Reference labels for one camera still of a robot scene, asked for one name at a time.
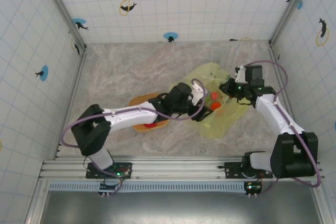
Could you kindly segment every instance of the yellow ring sticker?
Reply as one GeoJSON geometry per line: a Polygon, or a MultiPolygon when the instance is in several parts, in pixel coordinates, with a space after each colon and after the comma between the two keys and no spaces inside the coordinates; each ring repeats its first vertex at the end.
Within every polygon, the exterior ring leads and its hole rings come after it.
{"type": "Polygon", "coordinates": [[[130,8],[131,8],[131,1],[130,1],[130,0],[123,0],[123,1],[121,2],[120,6],[119,6],[119,13],[120,13],[120,15],[121,15],[121,16],[126,16],[126,15],[130,12],[130,8]],[[125,3],[126,1],[128,2],[127,12],[126,12],[125,14],[122,14],[122,13],[121,13],[121,10],[122,10],[122,9],[121,9],[121,6],[122,6],[122,4],[125,3]]]}
{"type": "Polygon", "coordinates": [[[318,47],[322,47],[327,41],[328,41],[328,39],[329,39],[329,30],[326,28],[325,29],[327,32],[328,32],[328,35],[327,35],[327,38],[325,39],[325,42],[323,42],[323,43],[321,43],[321,44],[319,44],[319,36],[320,36],[320,34],[322,33],[322,31],[319,31],[318,33],[317,33],[317,36],[316,36],[316,45],[318,46],[318,47]]]}
{"type": "Polygon", "coordinates": [[[74,38],[71,38],[70,45],[71,45],[71,48],[72,48],[73,50],[76,49],[76,48],[75,48],[75,41],[74,41],[74,38]]]}

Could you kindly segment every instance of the grid pattern wall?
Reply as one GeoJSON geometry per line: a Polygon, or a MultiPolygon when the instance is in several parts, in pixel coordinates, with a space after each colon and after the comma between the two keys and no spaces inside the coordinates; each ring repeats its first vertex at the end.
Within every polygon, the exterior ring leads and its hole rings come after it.
{"type": "Polygon", "coordinates": [[[86,43],[167,41],[166,33],[175,41],[270,39],[288,6],[287,0],[62,1],[88,27],[79,28],[86,43]]]}
{"type": "Polygon", "coordinates": [[[51,158],[79,62],[70,42],[51,0],[0,0],[0,223],[23,222],[51,158]]]}
{"type": "Polygon", "coordinates": [[[319,137],[328,197],[336,207],[336,0],[303,0],[275,51],[288,71],[297,121],[319,137]]]}

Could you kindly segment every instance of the marble floor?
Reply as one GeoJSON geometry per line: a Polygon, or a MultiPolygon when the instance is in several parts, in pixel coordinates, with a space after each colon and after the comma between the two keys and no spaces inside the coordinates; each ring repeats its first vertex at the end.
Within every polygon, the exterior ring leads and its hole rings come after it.
{"type": "MultiPolygon", "coordinates": [[[[267,41],[92,45],[88,48],[69,122],[95,103],[101,108],[122,108],[134,97],[167,92],[170,83],[207,62],[218,63],[234,74],[236,66],[259,59],[270,59],[267,41]]],[[[262,66],[265,84],[279,90],[273,66],[262,66]]],[[[75,143],[70,132],[65,140],[75,143]]],[[[275,141],[267,122],[251,106],[219,139],[201,137],[195,125],[187,122],[170,121],[167,126],[146,133],[131,127],[113,132],[105,147],[112,155],[224,156],[271,151],[275,141]]],[[[59,156],[69,155],[80,152],[61,146],[59,156]]]]}

